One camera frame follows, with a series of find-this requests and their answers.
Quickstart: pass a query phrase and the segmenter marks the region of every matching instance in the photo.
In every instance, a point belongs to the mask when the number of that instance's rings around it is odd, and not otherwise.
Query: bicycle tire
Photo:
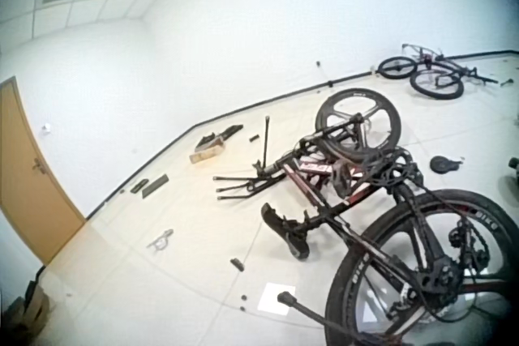
[[[451,93],[439,93],[439,92],[433,92],[431,90],[428,90],[428,89],[420,86],[417,81],[417,78],[426,73],[434,73],[437,75],[445,75],[446,77],[450,77],[454,81],[454,85],[456,85],[456,90]],[[461,79],[455,78],[455,77],[449,75],[446,70],[440,70],[440,69],[436,69],[436,68],[432,68],[430,70],[429,69],[419,70],[418,72],[413,73],[410,78],[410,84],[411,84],[411,87],[413,87],[416,91],[422,93],[425,96],[429,96],[429,97],[432,97],[437,100],[454,100],[454,99],[457,99],[458,97],[460,97],[461,95],[463,95],[463,92],[465,91],[465,88],[463,86],[463,82],[461,81]]]
[[[403,73],[401,75],[392,75],[392,74],[388,73],[390,70],[394,70],[393,68],[395,68],[395,66],[390,66],[390,67],[386,67],[386,66],[390,62],[394,62],[394,61],[408,62],[409,65],[404,66],[405,68],[409,67],[407,72],[405,72],[405,73]],[[390,57],[390,58],[388,58],[386,60],[383,60],[379,64],[379,68],[378,68],[377,72],[380,75],[382,75],[383,77],[385,77],[386,79],[399,80],[399,79],[406,79],[406,78],[408,78],[414,72],[416,72],[417,69],[418,69],[418,63],[413,58],[399,56],[399,57]]]
[[[339,101],[353,96],[367,97],[380,102],[384,107],[384,111],[386,111],[389,116],[391,134],[388,136],[387,140],[381,143],[378,147],[367,148],[363,151],[351,150],[330,138],[321,139],[320,146],[322,146],[329,154],[332,154],[337,158],[344,158],[354,163],[360,163],[364,160],[366,155],[371,153],[374,149],[395,148],[401,136],[401,119],[395,106],[381,93],[365,88],[350,88],[331,95],[321,105],[315,117],[315,129],[319,131],[328,125],[328,116],[325,113],[326,110],[330,109],[330,107],[333,108],[333,106],[335,106]]]
[[[497,242],[507,247],[507,253],[511,258],[510,263],[514,264],[516,268],[513,270],[517,272],[519,258],[517,257],[515,246],[519,240],[519,228],[503,208],[489,198],[467,190],[435,190],[433,192],[449,204],[469,204],[470,207],[472,207],[472,211],[484,211],[485,213],[483,215],[491,219],[486,220],[486,223],[497,224],[497,229],[493,235]],[[427,210],[440,205],[440,202],[430,194],[421,194],[416,197],[416,205],[421,210]],[[397,204],[394,208],[386,211],[380,218],[373,222],[362,236],[380,247],[391,237],[389,234],[392,229],[397,228],[398,225],[403,223],[402,221],[409,218],[410,215],[411,211],[407,203]],[[369,263],[364,263],[362,268],[359,269],[359,265],[362,264],[362,259],[365,254],[366,251],[361,245],[350,247],[341,265],[337,269],[326,303],[326,319],[339,323],[350,331],[357,330],[356,303],[354,302],[352,306],[353,298],[350,296],[352,293],[351,289],[352,287],[355,288],[354,275],[356,272],[357,278],[359,279],[366,271],[366,268],[369,267]],[[325,327],[325,335],[326,344],[328,346],[342,346],[343,344],[354,343],[351,338],[337,333],[329,327]]]

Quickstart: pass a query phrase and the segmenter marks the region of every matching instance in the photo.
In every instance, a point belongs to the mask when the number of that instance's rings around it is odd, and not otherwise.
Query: tiled floor
[[[487,75],[519,80],[518,58],[473,60]],[[258,310],[267,283],[291,285],[301,302],[320,313],[346,248],[331,230],[309,235],[311,256],[300,263],[262,225],[260,208],[270,202],[300,219],[310,209],[284,181],[242,202],[217,202],[212,176],[250,174],[261,156],[264,116],[271,118],[270,160],[313,131],[322,102],[344,88],[385,94],[402,120],[400,145],[407,147],[432,189],[480,192],[519,220],[519,189],[508,159],[519,156],[519,87],[465,84],[454,101],[430,100],[408,80],[360,79],[265,105],[193,130],[148,166],[82,229],[45,271],[41,283],[53,301],[49,324],[36,344],[52,345],[320,345],[322,328],[292,310],[285,315]],[[200,164],[188,155],[199,138],[242,123],[225,152]],[[434,174],[434,155],[465,158],[460,170]],[[141,178],[163,173],[169,183],[147,199],[129,189]],[[363,231],[392,201],[380,191],[346,218]],[[154,253],[149,242],[173,229],[169,246]],[[240,258],[240,273],[230,263]]]

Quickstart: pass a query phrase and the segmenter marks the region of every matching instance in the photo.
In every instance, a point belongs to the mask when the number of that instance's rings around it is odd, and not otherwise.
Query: spoked wheel
[[[409,57],[391,57],[383,60],[378,72],[386,79],[405,79],[418,69],[418,63]]]
[[[317,113],[315,129],[349,120],[356,113],[366,120],[360,125],[361,134],[353,126],[331,134],[322,140],[329,153],[358,163],[374,149],[395,148],[401,135],[397,109],[384,95],[369,89],[351,88],[330,96]]]
[[[410,79],[411,87],[418,92],[440,100],[457,99],[463,95],[463,83],[448,70],[425,69],[414,73]]]
[[[509,293],[517,274],[516,244],[519,230],[505,211],[490,199],[463,190],[435,192],[446,203],[463,211],[481,233],[490,254],[487,266],[470,276],[465,270],[461,285],[443,300],[427,295],[429,314],[420,297],[408,284],[383,277],[373,266],[370,255],[354,246],[345,256],[330,288],[326,318],[351,331],[401,335],[404,344],[486,344],[494,325],[510,308]],[[456,260],[460,249],[453,247],[449,233],[461,218],[429,194],[416,198],[445,254]],[[406,203],[386,212],[363,234],[389,255],[396,255],[409,268],[422,256],[411,213]],[[328,346],[353,344],[341,333],[326,328]]]

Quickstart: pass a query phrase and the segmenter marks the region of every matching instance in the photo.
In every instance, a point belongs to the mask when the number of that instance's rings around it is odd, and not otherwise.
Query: bicycle
[[[457,99],[464,92],[461,79],[469,77],[484,83],[498,83],[497,80],[478,75],[476,67],[470,69],[456,64],[442,53],[419,45],[403,44],[402,51],[412,49],[416,54],[409,57],[388,58],[380,63],[378,72],[387,79],[410,77],[411,87],[416,91],[439,100]]]
[[[304,193],[317,215],[310,216],[305,211],[303,222],[287,220],[265,203],[261,209],[264,223],[285,241],[298,260],[304,260],[310,254],[307,233],[323,224],[328,225],[349,250],[332,282],[324,317],[300,304],[288,292],[280,293],[277,300],[324,325],[328,346],[410,345],[403,338],[411,334],[413,327],[427,326],[430,321],[454,323],[472,311],[484,311],[475,305],[478,294],[508,295],[517,273],[514,246],[519,241],[519,229],[501,207],[480,194],[465,190],[428,190],[412,156],[401,147],[370,150],[360,164],[352,164],[330,153],[329,144],[337,142],[333,134],[339,130],[349,133],[349,128],[357,133],[363,122],[362,114],[356,113],[333,126],[317,130],[301,138],[291,152],[269,166],[265,164],[264,152],[263,164],[258,161],[254,165],[257,177],[214,177],[215,180],[246,181],[241,186],[220,188],[217,192],[239,188],[251,192],[246,196],[218,198],[248,198],[288,177]],[[268,137],[265,138],[266,151]],[[331,183],[342,199],[335,206],[331,206],[321,193],[326,183]],[[410,183],[425,193],[415,195]],[[397,205],[362,235],[356,233],[341,214],[382,188]],[[429,221],[444,212],[457,216],[457,220],[451,217],[454,227],[447,237],[440,239]],[[488,237],[483,237],[480,228],[476,228],[480,225],[491,233],[492,243],[487,243]],[[384,248],[398,233],[409,236],[414,266]],[[445,239],[450,244],[447,249],[440,244]],[[485,274],[493,269],[490,247],[493,251],[495,245],[501,251],[501,267],[494,273]],[[375,285],[379,292],[392,288],[391,296],[396,301],[384,305]],[[366,289],[374,293],[380,307],[385,307],[388,329],[384,331],[358,328],[357,300]],[[467,313],[448,318],[450,314],[456,314],[453,307],[458,297],[471,293],[476,296]]]

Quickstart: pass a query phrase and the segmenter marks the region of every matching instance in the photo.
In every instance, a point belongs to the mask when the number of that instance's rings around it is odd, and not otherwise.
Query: wooden door
[[[0,204],[48,264],[85,223],[50,172],[29,129],[15,80],[0,84]]]

